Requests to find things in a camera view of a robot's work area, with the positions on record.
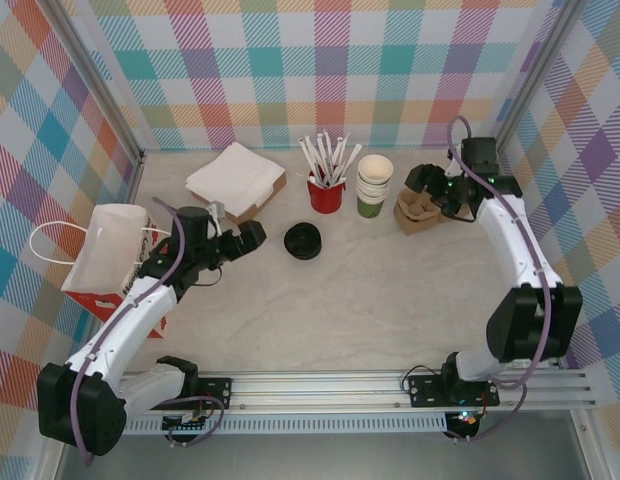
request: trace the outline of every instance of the table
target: table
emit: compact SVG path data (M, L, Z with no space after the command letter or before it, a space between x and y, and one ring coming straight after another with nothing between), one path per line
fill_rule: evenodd
M151 197L199 204L185 179L218 153L150 153L136 203L169 228L170 216ZM445 165L444 151L364 148L359 158L378 153L395 166L376 219L357 214L356 165L341 209L321 215L310 207L300 149L257 153L283 166L288 180L257 217L268 239L224 265L218 285L186 294L168 314L165 338L148 339L129 371L166 354L205 371L438 368L449 353L484 341L486 322L509 289L486 233L478 224L447 222L406 236L392 214L409 170ZM314 223L323 239L321 254L307 262L283 246L285 232L301 221ZM216 276L204 272L200 282Z

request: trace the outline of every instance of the white napkin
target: white napkin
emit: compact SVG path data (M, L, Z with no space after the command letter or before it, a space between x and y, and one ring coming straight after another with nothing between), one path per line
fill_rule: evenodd
M252 205L260 206L284 173L276 163L234 142L211 163L186 179L186 188L209 201L223 203L238 217Z

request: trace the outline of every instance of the bag handle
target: bag handle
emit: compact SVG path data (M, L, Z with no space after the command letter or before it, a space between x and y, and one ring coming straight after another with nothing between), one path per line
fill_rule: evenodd
M44 257L43 255L38 253L32 246L32 238L34 237L34 234L37 233L39 230L41 230L43 227L46 227L48 225L67 225L68 227L74 227L77 230L81 230L83 233L88 233L88 229L80 227L79 225L75 225L74 223L64 222L63 220L53 220L52 222L42 223L41 225L37 226L34 230L32 230L32 232L30 232L30 237L28 238L28 246L30 247L30 251L36 257L40 258L41 260L45 260L46 262L56 263L58 265L74 265L75 262L65 262L63 260L55 260L54 258ZM159 230L158 228L143 227L141 230L147 230L150 232L158 232L158 233L163 233L164 235L170 235L169 232L166 232L165 230ZM134 262L135 265L141 265L141 263L142 262Z

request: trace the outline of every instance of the stacked paper cup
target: stacked paper cup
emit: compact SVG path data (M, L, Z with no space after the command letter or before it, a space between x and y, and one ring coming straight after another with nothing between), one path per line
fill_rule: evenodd
M357 211L362 217L374 218L388 197L392 162L381 155L368 155L359 161L357 174Z

